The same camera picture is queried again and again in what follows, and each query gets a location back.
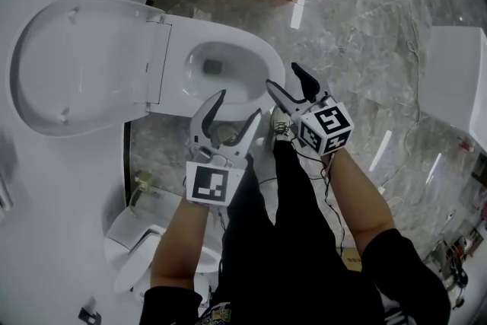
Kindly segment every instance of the white toilet lid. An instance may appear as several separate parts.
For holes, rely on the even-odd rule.
[[[161,85],[149,77],[148,64],[170,32],[163,16],[124,0],[58,0],[45,7],[11,49],[7,89],[14,111],[31,129],[54,137],[147,115]],[[158,58],[162,75],[164,57]]]

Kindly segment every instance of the white toilet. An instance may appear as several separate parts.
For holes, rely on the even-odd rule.
[[[116,270],[116,292],[133,290],[139,301],[150,288],[150,265],[161,236],[176,212],[180,196],[165,192],[162,197],[142,193],[135,206],[123,210],[103,240],[105,257]],[[205,303],[208,298],[208,274],[217,272],[221,259],[221,237],[210,213],[206,223],[201,256],[195,275],[195,290]]]
[[[19,31],[7,64],[20,120],[52,137],[85,134],[152,113],[193,116],[227,89],[216,119],[273,105],[285,82],[277,52],[245,31],[166,15],[125,0],[58,0]]]

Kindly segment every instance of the gray marble floor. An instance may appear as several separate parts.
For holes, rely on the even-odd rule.
[[[290,27],[294,3],[283,0],[157,0],[154,5],[169,14],[211,20],[262,37],[282,57],[287,88],[296,95],[299,84],[290,69],[291,62],[303,63],[325,75],[333,94],[345,103],[355,122],[347,149],[365,171],[390,130],[390,143],[369,177],[379,186],[406,163],[385,186],[384,197],[403,201],[391,200],[396,204],[393,213],[397,227],[412,239],[422,256],[440,237],[449,213],[455,211],[456,215],[445,231],[454,233],[463,227],[467,233],[475,223],[485,196],[480,185],[470,179],[479,151],[469,153],[459,148],[455,131],[425,114],[410,132],[405,148],[406,133],[418,117],[418,63],[407,42],[415,44],[412,16],[419,35],[421,75],[431,26],[468,25],[485,30],[486,0],[411,0],[412,15],[408,0],[306,0],[299,29]],[[267,115],[261,136],[267,134],[268,124]],[[148,170],[157,186],[181,191],[188,131],[187,118],[152,114],[135,121],[132,172]],[[273,177],[269,147],[255,147],[254,154],[259,178]],[[439,154],[433,177],[427,182]],[[318,175],[318,164],[303,161],[303,165],[310,176]],[[336,216],[324,202],[323,183],[313,183],[320,208],[339,240]],[[269,215],[274,218],[275,181],[264,183],[262,191]],[[335,205],[333,194],[329,198]],[[353,246],[348,232],[345,245]]]

